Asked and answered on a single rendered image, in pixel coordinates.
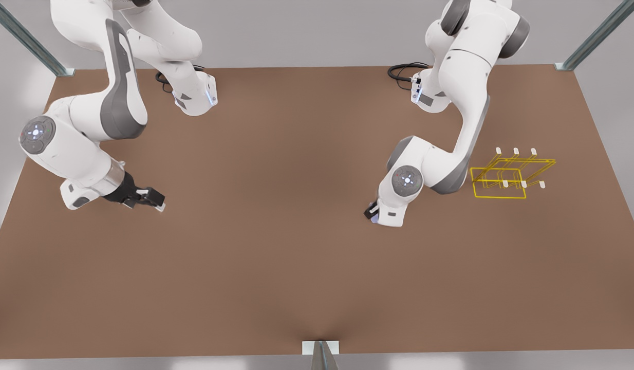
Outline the silver frame post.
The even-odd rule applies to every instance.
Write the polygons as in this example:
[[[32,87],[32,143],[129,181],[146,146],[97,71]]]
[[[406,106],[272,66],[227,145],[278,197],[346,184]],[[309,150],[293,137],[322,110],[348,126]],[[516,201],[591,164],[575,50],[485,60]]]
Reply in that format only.
[[[634,0],[622,0],[566,61],[554,63],[555,69],[557,71],[574,71],[633,12]]]
[[[340,370],[334,355],[340,354],[340,342],[303,341],[302,354],[312,356],[311,370]]]
[[[56,77],[73,77],[74,68],[66,68],[0,3],[0,25],[13,35]]]

